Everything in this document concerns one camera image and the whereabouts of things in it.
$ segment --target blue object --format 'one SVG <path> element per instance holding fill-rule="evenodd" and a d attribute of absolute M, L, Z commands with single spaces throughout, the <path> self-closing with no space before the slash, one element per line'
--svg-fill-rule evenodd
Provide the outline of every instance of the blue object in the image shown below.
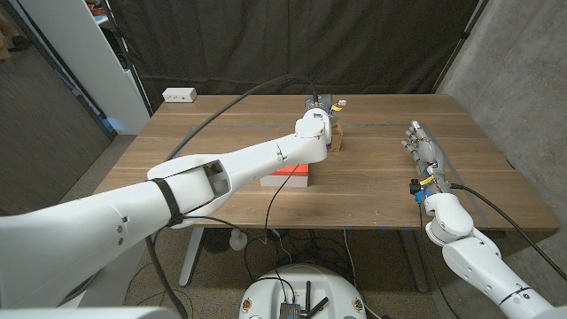
<path fill-rule="evenodd" d="M 422 189 L 420 192 L 416 193 L 416 195 L 414 195 L 414 196 L 416 196 L 416 202 L 417 202 L 417 204 L 421 204 L 421 203 L 422 203 L 422 200 L 423 200 L 423 189 Z"/>

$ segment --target black curtain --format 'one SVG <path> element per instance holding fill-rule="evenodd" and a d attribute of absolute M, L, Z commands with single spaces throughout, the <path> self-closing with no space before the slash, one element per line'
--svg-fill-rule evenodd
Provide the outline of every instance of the black curtain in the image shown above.
<path fill-rule="evenodd" d="M 477 3 L 110 1 L 154 110 L 167 87 L 239 94 L 282 74 L 306 75 L 321 93 L 431 93 Z"/>

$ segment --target wooden table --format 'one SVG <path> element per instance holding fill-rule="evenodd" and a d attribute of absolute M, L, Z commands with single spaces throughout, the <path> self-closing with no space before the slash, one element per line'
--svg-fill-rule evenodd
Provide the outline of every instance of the wooden table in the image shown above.
<path fill-rule="evenodd" d="M 97 192 L 146 179 L 197 126 L 234 96 L 199 96 L 194 103 L 164 103 L 126 150 Z M 182 155 L 221 153 L 285 136 L 303 116 L 307 96 L 251 96 L 202 130 Z M 284 188 L 271 208 L 273 228 L 418 229 L 419 213 L 408 183 L 415 162 L 400 141 L 418 120 L 443 149 L 447 179 L 464 183 L 502 208 L 525 230 L 555 230 L 560 223 L 524 178 L 506 161 L 458 103 L 446 95 L 344 95 L 347 107 L 341 151 L 309 168 L 307 188 Z M 215 217 L 243 227 L 263 228 L 276 187 L 251 183 Z M 455 191 L 481 230 L 512 227 L 489 206 Z M 203 221 L 205 227 L 221 226 Z"/>

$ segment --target power outlet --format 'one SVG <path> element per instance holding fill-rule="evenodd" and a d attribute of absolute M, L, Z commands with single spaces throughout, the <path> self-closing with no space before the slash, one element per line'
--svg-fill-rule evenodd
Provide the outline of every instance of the power outlet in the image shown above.
<path fill-rule="evenodd" d="M 197 92 L 195 88 L 167 88 L 161 95 L 166 102 L 193 102 Z"/>

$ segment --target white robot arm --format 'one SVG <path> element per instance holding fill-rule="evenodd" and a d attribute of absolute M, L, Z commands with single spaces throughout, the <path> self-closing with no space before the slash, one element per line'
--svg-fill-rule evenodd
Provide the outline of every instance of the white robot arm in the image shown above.
<path fill-rule="evenodd" d="M 460 278 L 484 293 L 508 318 L 534 318 L 554 307 L 524 282 L 501 259 L 496 244 L 474 228 L 472 218 L 451 194 L 443 171 L 443 154 L 417 121 L 412 121 L 402 144 L 417 163 L 417 173 L 426 178 L 412 181 L 416 199 L 425 200 L 425 212 L 434 217 L 425 231 L 443 247 L 445 263 Z"/>
<path fill-rule="evenodd" d="M 190 226 L 235 191 L 279 168 L 327 157 L 327 113 L 312 109 L 295 133 L 226 154 L 189 155 L 157 165 L 148 179 L 0 222 L 0 308 L 56 307 L 81 282 L 132 245 L 169 225 Z M 166 200 L 164 182 L 174 200 Z"/>

